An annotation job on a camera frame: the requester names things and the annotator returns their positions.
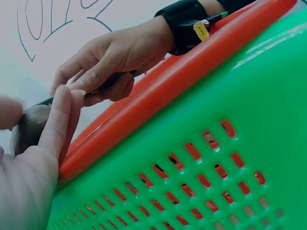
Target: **green wire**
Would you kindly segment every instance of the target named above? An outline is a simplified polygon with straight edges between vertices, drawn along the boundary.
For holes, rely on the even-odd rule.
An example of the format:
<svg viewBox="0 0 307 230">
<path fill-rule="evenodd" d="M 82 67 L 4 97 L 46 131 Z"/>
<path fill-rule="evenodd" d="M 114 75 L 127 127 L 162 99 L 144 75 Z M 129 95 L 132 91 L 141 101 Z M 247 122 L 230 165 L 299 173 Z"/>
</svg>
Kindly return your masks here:
<svg viewBox="0 0 307 230">
<path fill-rule="evenodd" d="M 227 16 L 228 16 L 228 12 L 227 12 L 227 11 L 222 12 L 222 13 L 221 13 L 221 16 L 222 16 L 222 18 L 227 17 Z"/>
</svg>

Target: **yellow tag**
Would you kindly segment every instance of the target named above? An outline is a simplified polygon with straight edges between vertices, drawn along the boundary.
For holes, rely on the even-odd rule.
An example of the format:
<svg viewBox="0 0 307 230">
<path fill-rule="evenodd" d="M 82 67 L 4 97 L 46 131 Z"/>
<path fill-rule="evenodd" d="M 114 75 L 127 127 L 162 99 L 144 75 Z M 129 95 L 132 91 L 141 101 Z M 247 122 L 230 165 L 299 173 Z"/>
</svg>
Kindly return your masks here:
<svg viewBox="0 0 307 230">
<path fill-rule="evenodd" d="M 202 42 L 209 38 L 209 32 L 207 31 L 205 25 L 202 22 L 195 23 L 193 29 Z"/>
</svg>

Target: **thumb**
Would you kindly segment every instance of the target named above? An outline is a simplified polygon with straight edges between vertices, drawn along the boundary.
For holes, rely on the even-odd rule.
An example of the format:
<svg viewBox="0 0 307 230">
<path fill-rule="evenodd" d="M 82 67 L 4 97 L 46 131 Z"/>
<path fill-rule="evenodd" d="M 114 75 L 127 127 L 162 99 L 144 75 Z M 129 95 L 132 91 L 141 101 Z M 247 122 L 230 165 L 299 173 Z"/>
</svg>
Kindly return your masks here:
<svg viewBox="0 0 307 230">
<path fill-rule="evenodd" d="M 107 78 L 116 72 L 116 69 L 106 58 L 102 58 L 95 66 L 86 71 L 79 79 L 73 82 L 70 90 L 84 90 L 86 93 L 95 91 Z"/>
<path fill-rule="evenodd" d="M 13 128 L 22 118 L 23 105 L 21 102 L 0 96 L 0 130 Z"/>
</svg>

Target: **knife handle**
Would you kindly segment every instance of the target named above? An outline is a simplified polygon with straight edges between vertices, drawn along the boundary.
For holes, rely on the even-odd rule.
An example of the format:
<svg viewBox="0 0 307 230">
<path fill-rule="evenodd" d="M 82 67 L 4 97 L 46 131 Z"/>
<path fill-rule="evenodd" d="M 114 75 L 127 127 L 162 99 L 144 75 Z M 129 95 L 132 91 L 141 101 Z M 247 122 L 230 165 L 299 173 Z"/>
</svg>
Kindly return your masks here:
<svg viewBox="0 0 307 230">
<path fill-rule="evenodd" d="M 130 71 L 130 73 L 132 75 L 135 75 L 136 74 L 136 70 L 133 70 L 133 71 Z M 101 85 L 99 86 L 96 90 L 96 91 L 102 91 L 102 90 L 107 90 L 109 88 L 111 88 L 115 82 L 120 78 L 120 76 L 124 74 L 124 73 L 121 73 L 121 72 L 117 72 L 117 73 L 113 73 L 110 77 L 107 78 L 107 80 Z"/>
</svg>

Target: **dark round object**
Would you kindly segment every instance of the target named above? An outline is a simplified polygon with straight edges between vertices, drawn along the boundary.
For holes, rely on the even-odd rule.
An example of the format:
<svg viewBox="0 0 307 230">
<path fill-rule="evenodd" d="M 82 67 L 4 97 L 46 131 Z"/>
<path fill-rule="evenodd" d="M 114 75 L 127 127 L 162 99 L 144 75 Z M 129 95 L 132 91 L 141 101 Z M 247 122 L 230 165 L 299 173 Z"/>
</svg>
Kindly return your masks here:
<svg viewBox="0 0 307 230">
<path fill-rule="evenodd" d="M 49 113 L 50 106 L 43 104 L 24 111 L 21 120 L 12 130 L 10 148 L 14 157 L 23 153 L 28 147 L 38 145 Z"/>
</svg>

